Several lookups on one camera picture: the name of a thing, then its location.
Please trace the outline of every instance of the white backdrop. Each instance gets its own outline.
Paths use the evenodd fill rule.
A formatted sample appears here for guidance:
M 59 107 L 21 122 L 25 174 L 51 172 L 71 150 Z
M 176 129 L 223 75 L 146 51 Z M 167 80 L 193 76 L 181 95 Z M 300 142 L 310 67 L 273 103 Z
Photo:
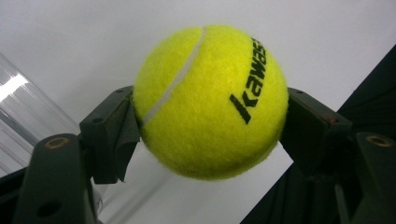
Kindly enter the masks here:
M 133 84 L 145 56 L 188 26 L 221 23 L 259 39 L 290 87 L 336 110 L 396 44 L 393 0 L 0 1 L 0 52 L 76 122 Z M 239 223 L 291 164 L 281 147 L 236 178 L 173 175 L 139 144 L 106 223 Z

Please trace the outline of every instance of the yellow tennis ball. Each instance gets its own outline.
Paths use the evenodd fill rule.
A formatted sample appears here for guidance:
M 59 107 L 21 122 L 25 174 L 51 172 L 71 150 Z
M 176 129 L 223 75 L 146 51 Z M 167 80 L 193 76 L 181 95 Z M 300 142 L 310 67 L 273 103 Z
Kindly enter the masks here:
M 149 151 L 187 177 L 245 172 L 276 145 L 288 108 L 285 78 L 269 51 L 229 26 L 181 30 L 147 57 L 133 105 Z

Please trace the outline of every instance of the black plastic part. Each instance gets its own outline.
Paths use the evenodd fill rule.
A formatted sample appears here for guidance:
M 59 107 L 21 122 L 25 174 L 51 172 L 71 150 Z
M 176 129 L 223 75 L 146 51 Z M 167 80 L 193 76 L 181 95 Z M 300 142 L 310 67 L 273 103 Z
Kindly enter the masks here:
M 126 117 L 122 124 L 115 151 L 117 175 L 121 181 L 124 181 L 126 169 L 128 168 L 129 161 L 134 154 L 134 148 L 139 141 L 140 134 L 137 130 L 134 108 L 129 106 Z
M 87 164 L 96 184 L 123 180 L 127 165 L 139 141 L 133 108 L 132 87 L 112 92 L 80 124 L 80 140 L 88 152 Z
M 372 132 L 396 139 L 396 46 L 341 106 L 355 133 Z
M 333 182 L 307 181 L 296 164 L 279 178 L 242 224 L 338 224 Z
M 337 186 L 342 223 L 396 223 L 395 142 L 377 133 L 357 133 L 356 147 L 355 164 L 362 195 L 356 208 L 350 210 L 345 186 Z
M 0 218 L 2 223 L 11 223 L 26 168 L 0 178 Z
M 305 92 L 289 88 L 289 113 L 280 143 L 305 177 L 330 175 L 352 123 Z
M 13 223 L 97 223 L 81 155 L 73 134 L 40 141 L 23 180 Z

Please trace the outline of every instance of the transparent cylinder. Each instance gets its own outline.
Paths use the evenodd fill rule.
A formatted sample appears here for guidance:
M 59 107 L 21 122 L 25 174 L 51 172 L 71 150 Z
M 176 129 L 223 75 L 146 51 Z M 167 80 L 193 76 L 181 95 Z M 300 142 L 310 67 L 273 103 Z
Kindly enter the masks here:
M 27 166 L 35 144 L 58 133 L 78 134 L 78 124 L 0 53 L 0 177 Z

